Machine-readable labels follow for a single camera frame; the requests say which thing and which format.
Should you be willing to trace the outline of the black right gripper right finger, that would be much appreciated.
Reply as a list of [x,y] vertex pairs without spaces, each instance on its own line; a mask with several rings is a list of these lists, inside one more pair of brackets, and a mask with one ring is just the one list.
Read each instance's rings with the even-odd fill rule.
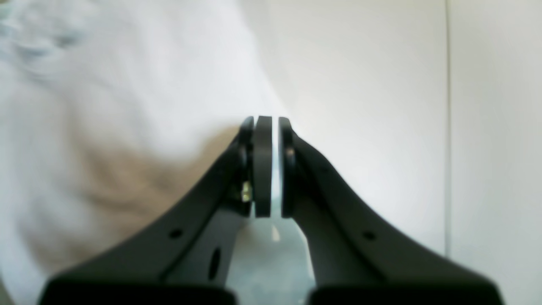
[[279,118],[282,215],[301,228],[309,305],[501,305],[488,278],[438,255],[374,212],[317,149]]

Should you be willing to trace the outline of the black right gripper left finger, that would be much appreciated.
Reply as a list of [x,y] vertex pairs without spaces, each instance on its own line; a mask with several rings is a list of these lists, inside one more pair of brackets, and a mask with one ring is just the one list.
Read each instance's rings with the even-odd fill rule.
[[41,305],[236,305],[238,230],[271,214],[272,118],[249,116],[178,203],[120,245],[49,280]]

